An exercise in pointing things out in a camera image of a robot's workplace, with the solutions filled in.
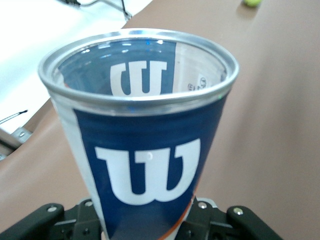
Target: tan tabletop covering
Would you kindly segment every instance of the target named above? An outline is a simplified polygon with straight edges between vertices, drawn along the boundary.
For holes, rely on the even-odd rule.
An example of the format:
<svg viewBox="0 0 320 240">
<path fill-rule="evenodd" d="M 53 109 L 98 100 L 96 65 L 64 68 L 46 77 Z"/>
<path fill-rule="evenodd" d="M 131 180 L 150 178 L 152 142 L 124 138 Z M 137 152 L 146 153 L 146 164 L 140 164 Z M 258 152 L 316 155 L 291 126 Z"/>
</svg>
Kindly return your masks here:
<svg viewBox="0 0 320 240">
<path fill-rule="evenodd" d="M 320 2 L 153 0 L 126 28 L 211 39 L 240 63 L 197 196 L 251 208 L 284 239 L 320 237 Z M 88 192 L 53 108 L 0 162 L 0 231 Z"/>
</svg>

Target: white surface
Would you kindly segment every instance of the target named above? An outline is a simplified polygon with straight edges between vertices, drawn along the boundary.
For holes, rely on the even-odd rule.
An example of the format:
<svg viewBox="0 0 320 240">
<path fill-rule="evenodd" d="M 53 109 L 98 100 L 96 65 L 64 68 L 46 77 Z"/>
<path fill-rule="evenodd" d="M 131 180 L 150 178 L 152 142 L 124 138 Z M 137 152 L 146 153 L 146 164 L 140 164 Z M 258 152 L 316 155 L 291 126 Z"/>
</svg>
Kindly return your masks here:
<svg viewBox="0 0 320 240">
<path fill-rule="evenodd" d="M 151 1 L 124 3 L 126 10 L 135 15 Z M 121 0 L 111 2 L 121 6 Z M 126 20 L 121 11 L 102 2 L 90 7 L 58 0 L 0 0 L 0 4 L 0 120 L 28 110 L 0 125 L 11 134 L 49 99 L 37 74 L 45 54 L 77 39 L 119 30 Z"/>
</svg>

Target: tennis ball can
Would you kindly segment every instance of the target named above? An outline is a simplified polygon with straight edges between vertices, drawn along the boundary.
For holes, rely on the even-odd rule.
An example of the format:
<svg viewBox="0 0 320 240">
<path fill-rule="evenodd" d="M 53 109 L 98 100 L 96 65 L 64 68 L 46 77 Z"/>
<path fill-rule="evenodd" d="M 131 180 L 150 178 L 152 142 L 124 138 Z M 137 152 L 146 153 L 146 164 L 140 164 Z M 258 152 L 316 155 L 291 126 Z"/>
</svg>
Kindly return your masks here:
<svg viewBox="0 0 320 240">
<path fill-rule="evenodd" d="M 43 58 L 106 239 L 175 238 L 238 72 L 220 45 L 162 29 L 91 36 Z"/>
</svg>

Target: yellow-green ball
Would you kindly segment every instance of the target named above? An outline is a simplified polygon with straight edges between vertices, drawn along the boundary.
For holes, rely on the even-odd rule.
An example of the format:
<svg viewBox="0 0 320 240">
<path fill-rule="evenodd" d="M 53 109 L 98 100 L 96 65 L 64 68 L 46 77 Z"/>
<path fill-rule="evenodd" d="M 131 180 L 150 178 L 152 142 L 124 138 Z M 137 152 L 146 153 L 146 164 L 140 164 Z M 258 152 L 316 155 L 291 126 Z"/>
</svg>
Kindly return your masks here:
<svg viewBox="0 0 320 240">
<path fill-rule="evenodd" d="M 261 3 L 262 0 L 243 0 L 243 2 L 249 6 L 249 7 L 252 7 L 252 8 L 255 8 L 257 7 L 260 3 Z"/>
</svg>

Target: metal rim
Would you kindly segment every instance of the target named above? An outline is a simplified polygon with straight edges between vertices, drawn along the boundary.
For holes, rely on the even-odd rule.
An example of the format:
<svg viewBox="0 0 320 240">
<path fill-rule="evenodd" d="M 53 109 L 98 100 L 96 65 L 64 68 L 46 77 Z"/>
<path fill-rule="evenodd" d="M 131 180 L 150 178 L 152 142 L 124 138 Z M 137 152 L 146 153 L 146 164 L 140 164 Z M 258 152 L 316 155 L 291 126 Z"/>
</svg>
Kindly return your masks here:
<svg viewBox="0 0 320 240">
<path fill-rule="evenodd" d="M 223 82 L 212 87 L 190 91 L 163 94 L 158 96 L 140 96 L 140 97 L 118 97 L 112 95 L 103 95 L 97 93 L 83 92 L 72 88 L 57 85 L 52 81 L 55 69 L 61 62 L 67 59 L 72 54 L 82 51 L 85 48 L 92 47 L 105 42 L 113 42 L 118 40 L 128 39 L 156 39 L 164 41 L 174 41 L 183 44 L 188 44 L 202 49 L 214 55 L 226 69 L 226 78 Z M 206 38 L 199 37 L 193 34 L 162 30 L 153 28 L 127 28 L 119 31 L 110 32 L 107 34 L 100 34 L 96 36 L 87 37 L 58 49 L 49 52 L 40 62 L 38 67 L 38 74 L 51 92 L 64 96 L 68 99 L 77 100 L 85 103 L 108 106 L 159 106 L 163 104 L 175 104 L 190 101 L 197 101 L 199 99 L 225 95 L 231 88 L 239 73 L 239 64 L 237 60 L 219 44 L 210 41 Z"/>
</svg>

